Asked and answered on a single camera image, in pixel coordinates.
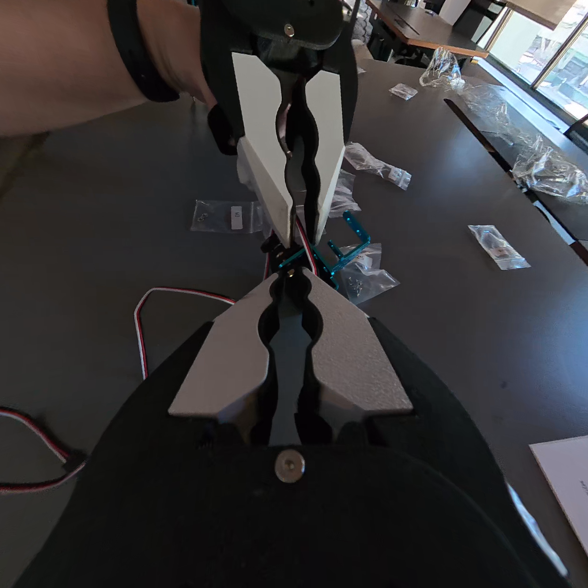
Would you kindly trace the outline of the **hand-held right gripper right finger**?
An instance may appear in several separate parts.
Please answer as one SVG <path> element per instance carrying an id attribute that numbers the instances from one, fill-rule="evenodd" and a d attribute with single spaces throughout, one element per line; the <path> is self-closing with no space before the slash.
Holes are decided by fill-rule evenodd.
<path id="1" fill-rule="evenodd" d="M 311 339 L 300 436 L 337 436 L 350 422 L 413 412 L 369 317 L 308 269 L 300 269 L 300 310 Z"/>

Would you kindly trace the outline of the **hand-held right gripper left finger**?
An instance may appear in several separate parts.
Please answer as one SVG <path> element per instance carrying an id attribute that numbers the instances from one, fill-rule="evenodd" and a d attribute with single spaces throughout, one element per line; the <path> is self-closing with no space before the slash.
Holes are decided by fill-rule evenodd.
<path id="1" fill-rule="evenodd" d="M 267 445 L 277 408 L 275 354 L 283 277 L 272 274 L 212 324 L 168 414 L 204 417 L 237 427 Z"/>

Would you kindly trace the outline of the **dark grey desk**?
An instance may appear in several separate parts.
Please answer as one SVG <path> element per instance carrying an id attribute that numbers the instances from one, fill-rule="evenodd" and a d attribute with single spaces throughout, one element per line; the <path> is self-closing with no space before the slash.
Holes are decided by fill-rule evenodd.
<path id="1" fill-rule="evenodd" d="M 445 103 L 365 62 L 353 141 L 412 175 L 358 174 L 359 221 L 399 285 L 362 305 L 452 389 L 569 570 L 587 557 L 530 445 L 587 435 L 587 266 Z M 1 195 L 1 405 L 89 453 L 141 382 L 134 309 L 152 287 L 239 299 L 260 235 L 190 231 L 197 200 L 249 201 L 190 99 L 50 135 Z M 494 225 L 531 268 L 500 270 L 468 225 Z"/>

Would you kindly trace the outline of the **small clear bag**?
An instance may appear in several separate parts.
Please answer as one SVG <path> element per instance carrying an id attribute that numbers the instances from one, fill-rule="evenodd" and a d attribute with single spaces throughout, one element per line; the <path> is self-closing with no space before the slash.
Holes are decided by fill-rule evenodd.
<path id="1" fill-rule="evenodd" d="M 468 225 L 468 229 L 500 270 L 531 268 L 529 262 L 504 239 L 496 226 Z"/>

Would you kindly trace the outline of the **black wristband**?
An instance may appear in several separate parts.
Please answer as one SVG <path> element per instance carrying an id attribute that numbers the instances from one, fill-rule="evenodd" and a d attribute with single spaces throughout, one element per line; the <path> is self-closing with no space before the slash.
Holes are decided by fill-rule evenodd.
<path id="1" fill-rule="evenodd" d="M 107 1 L 110 30 L 121 60 L 140 93 L 151 102 L 179 99 L 158 72 L 143 38 L 136 1 Z"/>

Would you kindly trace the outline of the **servo with blue bracket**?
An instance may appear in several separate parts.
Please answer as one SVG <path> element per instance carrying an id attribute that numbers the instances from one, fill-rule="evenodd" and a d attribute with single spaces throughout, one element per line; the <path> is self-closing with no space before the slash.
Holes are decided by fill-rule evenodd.
<path id="1" fill-rule="evenodd" d="M 282 244 L 274 231 L 261 244 L 261 252 L 265 255 L 265 269 L 263 278 L 267 279 L 273 273 L 286 272 L 292 275 L 298 267 L 304 267 L 311 273 L 326 282 L 329 286 L 338 290 L 335 275 L 355 261 L 360 254 L 371 244 L 371 237 L 364 230 L 351 210 L 345 210 L 342 214 L 348 227 L 358 237 L 359 244 L 352 246 L 349 252 L 344 253 L 333 241 L 327 245 L 336 261 L 329 263 L 319 252 L 316 245 L 313 245 L 305 231 L 305 222 L 299 217 L 295 222 L 295 239 L 290 247 Z"/>

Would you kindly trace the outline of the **crumpled clear plastic film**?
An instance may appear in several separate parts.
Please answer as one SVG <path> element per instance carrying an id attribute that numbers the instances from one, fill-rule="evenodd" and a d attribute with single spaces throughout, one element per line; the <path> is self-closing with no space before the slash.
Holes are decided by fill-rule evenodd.
<path id="1" fill-rule="evenodd" d="M 462 77 L 455 55 L 435 49 L 419 83 L 442 88 L 458 96 L 466 109 L 481 120 L 481 131 L 514 149 L 511 167 L 515 182 L 561 201 L 587 204 L 587 176 L 538 131 L 526 130 L 513 117 L 503 86 L 473 84 Z"/>

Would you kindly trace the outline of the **person's left hand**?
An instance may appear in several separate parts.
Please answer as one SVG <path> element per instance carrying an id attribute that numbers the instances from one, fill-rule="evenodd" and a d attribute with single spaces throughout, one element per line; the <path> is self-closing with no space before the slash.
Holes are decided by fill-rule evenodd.
<path id="1" fill-rule="evenodd" d="M 178 93 L 216 104 L 201 63 L 201 14 L 185 1 L 137 1 L 138 23 L 161 78 Z"/>

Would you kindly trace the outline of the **instruction booklet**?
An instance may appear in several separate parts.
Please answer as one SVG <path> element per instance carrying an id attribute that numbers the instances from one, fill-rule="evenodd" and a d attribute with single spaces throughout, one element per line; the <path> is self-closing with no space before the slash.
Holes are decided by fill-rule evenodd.
<path id="1" fill-rule="evenodd" d="M 587 436 L 536 443 L 529 447 L 587 553 Z"/>

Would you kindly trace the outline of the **long clear screw bag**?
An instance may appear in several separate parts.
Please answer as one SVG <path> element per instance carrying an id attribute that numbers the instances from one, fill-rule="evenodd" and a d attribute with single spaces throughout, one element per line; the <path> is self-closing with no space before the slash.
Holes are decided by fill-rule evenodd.
<path id="1" fill-rule="evenodd" d="M 399 187 L 401 190 L 407 190 L 409 186 L 412 178 L 410 173 L 379 160 L 360 143 L 347 143 L 345 145 L 344 157 L 356 171 L 376 175 Z"/>

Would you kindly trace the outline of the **wooden table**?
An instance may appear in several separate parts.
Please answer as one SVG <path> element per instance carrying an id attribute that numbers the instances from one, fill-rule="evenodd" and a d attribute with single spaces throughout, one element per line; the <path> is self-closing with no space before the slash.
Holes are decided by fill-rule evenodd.
<path id="1" fill-rule="evenodd" d="M 376 23 L 385 25 L 394 40 L 421 49 L 444 48 L 455 55 L 486 58 L 489 52 L 456 32 L 442 18 L 420 8 L 389 1 L 366 1 Z"/>

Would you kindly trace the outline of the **person's left forearm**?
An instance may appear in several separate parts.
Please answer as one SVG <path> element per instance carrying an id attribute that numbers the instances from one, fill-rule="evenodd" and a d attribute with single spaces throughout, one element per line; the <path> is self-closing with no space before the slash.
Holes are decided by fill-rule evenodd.
<path id="1" fill-rule="evenodd" d="M 106 1 L 1 1 L 1 137 L 92 121 L 146 102 Z"/>

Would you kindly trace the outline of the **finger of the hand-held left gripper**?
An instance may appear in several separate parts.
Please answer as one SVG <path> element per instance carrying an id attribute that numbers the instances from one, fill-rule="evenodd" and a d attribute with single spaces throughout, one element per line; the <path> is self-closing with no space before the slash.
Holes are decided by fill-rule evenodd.
<path id="1" fill-rule="evenodd" d="M 339 75 L 320 70 L 305 85 L 304 97 L 302 177 L 306 188 L 305 227 L 309 240 L 319 242 L 345 151 Z"/>
<path id="2" fill-rule="evenodd" d="M 237 145 L 239 179 L 255 192 L 281 244 L 290 248 L 293 198 L 276 126 L 282 105 L 280 80 L 255 55 L 232 52 L 232 63 L 245 131 Z"/>

